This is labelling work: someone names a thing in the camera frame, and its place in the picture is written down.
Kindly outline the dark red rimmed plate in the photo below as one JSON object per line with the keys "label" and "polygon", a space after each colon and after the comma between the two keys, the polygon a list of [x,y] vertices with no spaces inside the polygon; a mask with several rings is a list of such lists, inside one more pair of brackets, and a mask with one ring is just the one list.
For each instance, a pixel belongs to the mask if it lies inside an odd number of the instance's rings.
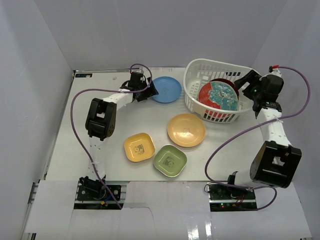
{"label": "dark red rimmed plate", "polygon": [[212,79],[210,82],[222,82],[222,83],[228,84],[235,91],[237,98],[239,99],[239,97],[240,97],[239,91],[236,88],[235,84],[233,82],[231,82],[230,80],[227,80],[224,78],[215,78],[215,79]]}

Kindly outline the red teal flower plate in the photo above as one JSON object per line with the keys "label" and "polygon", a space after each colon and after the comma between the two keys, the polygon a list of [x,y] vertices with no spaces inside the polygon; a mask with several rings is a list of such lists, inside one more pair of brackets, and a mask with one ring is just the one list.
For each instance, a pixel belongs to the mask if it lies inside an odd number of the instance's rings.
{"label": "red teal flower plate", "polygon": [[208,107],[224,111],[236,111],[238,109],[239,93],[221,80],[206,83],[198,93],[197,100]]}

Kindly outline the white plastic dish bin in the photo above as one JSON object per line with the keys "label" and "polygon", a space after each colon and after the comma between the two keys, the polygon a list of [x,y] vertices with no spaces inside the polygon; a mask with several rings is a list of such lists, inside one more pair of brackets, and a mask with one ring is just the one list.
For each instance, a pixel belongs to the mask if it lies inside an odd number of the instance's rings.
{"label": "white plastic dish bin", "polygon": [[189,62],[183,75],[184,102],[191,113],[198,114],[202,120],[229,124],[238,117],[252,110],[253,101],[242,93],[244,85],[239,90],[237,110],[223,110],[207,106],[199,102],[201,88],[215,79],[226,79],[232,83],[244,77],[252,70],[251,67],[220,62],[205,58],[197,58]]}

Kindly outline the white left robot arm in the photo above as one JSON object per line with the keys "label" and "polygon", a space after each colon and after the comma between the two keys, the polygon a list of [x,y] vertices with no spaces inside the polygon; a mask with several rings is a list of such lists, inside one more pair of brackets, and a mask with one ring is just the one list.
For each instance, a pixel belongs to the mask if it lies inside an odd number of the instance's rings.
{"label": "white left robot arm", "polygon": [[89,149],[85,147],[78,134],[75,134],[81,147],[88,155],[88,170],[96,177],[95,180],[92,180],[85,176],[81,177],[79,181],[92,198],[102,200],[106,196],[114,198],[111,189],[106,186],[102,145],[106,143],[106,140],[115,131],[117,111],[127,104],[135,101],[145,101],[159,93],[153,83],[153,76],[146,77],[142,70],[131,70],[129,80],[122,83],[119,90],[91,88],[77,93],[76,96],[78,97],[82,93],[91,91],[108,92],[112,93],[112,95],[102,99],[93,98],[91,100],[85,120],[85,129],[89,136]]}

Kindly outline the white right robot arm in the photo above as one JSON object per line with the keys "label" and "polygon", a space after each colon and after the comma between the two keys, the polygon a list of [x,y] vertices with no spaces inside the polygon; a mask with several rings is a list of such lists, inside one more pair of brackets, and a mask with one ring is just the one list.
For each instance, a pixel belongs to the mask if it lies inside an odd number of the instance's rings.
{"label": "white right robot arm", "polygon": [[260,125],[263,144],[249,170],[229,175],[226,195],[233,200],[238,199],[244,193],[243,186],[287,188],[302,158],[302,151],[292,146],[280,120],[282,108],[277,98],[284,80],[279,67],[271,66],[264,76],[251,70],[234,85],[253,101],[252,110]]}

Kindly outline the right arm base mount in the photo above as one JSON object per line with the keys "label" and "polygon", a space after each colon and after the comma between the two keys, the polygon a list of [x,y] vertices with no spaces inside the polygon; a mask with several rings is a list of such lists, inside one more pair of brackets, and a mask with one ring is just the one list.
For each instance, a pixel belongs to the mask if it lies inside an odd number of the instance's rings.
{"label": "right arm base mount", "polygon": [[258,209],[256,195],[253,191],[230,188],[213,182],[207,183],[203,190],[208,194],[212,213],[256,211]]}

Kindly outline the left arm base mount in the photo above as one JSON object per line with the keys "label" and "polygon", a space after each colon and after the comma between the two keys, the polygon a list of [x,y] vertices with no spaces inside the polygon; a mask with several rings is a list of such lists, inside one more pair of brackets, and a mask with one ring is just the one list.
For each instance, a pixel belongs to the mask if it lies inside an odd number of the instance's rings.
{"label": "left arm base mount", "polygon": [[114,198],[99,180],[80,177],[74,201],[75,210],[120,210]]}

